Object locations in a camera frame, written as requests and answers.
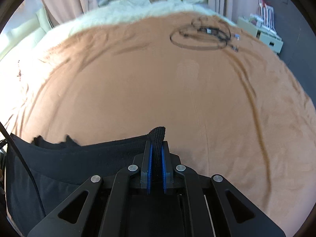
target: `orange blanket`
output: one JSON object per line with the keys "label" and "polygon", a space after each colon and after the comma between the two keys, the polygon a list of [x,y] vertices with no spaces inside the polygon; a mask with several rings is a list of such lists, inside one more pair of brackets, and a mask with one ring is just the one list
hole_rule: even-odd
{"label": "orange blanket", "polygon": [[[286,65],[241,29],[230,27],[239,52],[172,44],[171,32],[196,17],[92,28],[21,61],[26,98],[13,132],[86,145],[165,126],[183,164],[222,174],[293,236],[316,202],[314,106]],[[217,17],[208,24],[225,30]]]}

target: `black metal bracket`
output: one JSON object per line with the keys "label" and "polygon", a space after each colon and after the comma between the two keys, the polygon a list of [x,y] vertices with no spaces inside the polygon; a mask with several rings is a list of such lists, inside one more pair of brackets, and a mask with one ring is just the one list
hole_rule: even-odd
{"label": "black metal bracket", "polygon": [[86,180],[39,222],[29,232],[28,237],[82,236],[101,184],[100,176],[93,176]]}
{"label": "black metal bracket", "polygon": [[[161,190],[151,188],[148,141],[133,165],[115,176],[93,176],[46,216],[28,237],[124,237],[129,235],[133,196],[172,198],[181,215],[178,237],[285,237],[283,231],[221,175],[206,177],[181,165],[162,144]],[[140,222],[139,231],[144,227]]]}

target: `metal screw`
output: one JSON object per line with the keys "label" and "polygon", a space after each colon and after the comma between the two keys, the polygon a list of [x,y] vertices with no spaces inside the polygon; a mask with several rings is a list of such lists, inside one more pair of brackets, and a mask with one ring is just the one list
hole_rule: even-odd
{"label": "metal screw", "polygon": [[178,166],[176,166],[176,170],[182,172],[182,171],[186,170],[186,167],[184,165],[178,165]]}
{"label": "metal screw", "polygon": [[97,183],[101,180],[101,177],[99,175],[94,175],[91,177],[91,182]]}
{"label": "metal screw", "polygon": [[220,175],[214,175],[213,180],[220,183],[223,180],[223,177],[221,177]]}
{"label": "metal screw", "polygon": [[129,171],[136,171],[138,169],[138,166],[136,166],[136,165],[130,165],[130,166],[128,166],[128,170]]}

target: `black cable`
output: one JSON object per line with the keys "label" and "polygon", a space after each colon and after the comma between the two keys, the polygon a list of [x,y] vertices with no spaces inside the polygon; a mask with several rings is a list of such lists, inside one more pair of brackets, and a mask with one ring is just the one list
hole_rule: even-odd
{"label": "black cable", "polygon": [[12,147],[12,149],[14,150],[16,156],[19,158],[19,160],[21,161],[23,167],[25,168],[27,174],[29,175],[29,177],[31,178],[31,182],[33,183],[34,185],[34,188],[35,188],[35,192],[36,192],[36,196],[39,200],[39,205],[40,205],[40,208],[42,210],[42,213],[43,213],[43,216],[45,217],[46,216],[46,213],[45,213],[45,210],[44,210],[44,206],[43,206],[43,203],[42,203],[42,199],[40,197],[40,192],[37,188],[37,184],[35,182],[35,179],[34,179],[34,176],[32,175],[32,172],[30,171],[26,161],[24,160],[21,152],[19,151],[18,147],[15,145],[13,139],[11,138],[11,136],[9,135],[9,133],[7,132],[7,130],[5,129],[5,127],[2,125],[2,123],[0,122],[0,132],[3,134],[4,138],[7,140],[8,144]]}
{"label": "black cable", "polygon": [[[204,25],[203,21],[207,21],[207,17],[199,17],[196,20],[192,20],[191,25],[184,25],[179,28],[176,28],[170,34],[170,41],[180,47],[190,50],[218,50],[223,49],[226,46],[230,46],[233,50],[238,51],[238,48],[229,44],[231,41],[231,32],[228,24],[226,22],[222,22],[226,28],[228,29],[228,33],[222,31],[219,28]],[[186,45],[181,44],[179,42],[174,41],[173,36],[179,33],[183,38],[191,38],[196,41],[200,42],[214,42],[216,45],[213,46],[193,46],[193,45]]]}
{"label": "black cable", "polygon": [[1,140],[1,141],[0,141],[0,149],[2,149],[7,143],[8,143],[8,142],[7,142],[6,139]]}

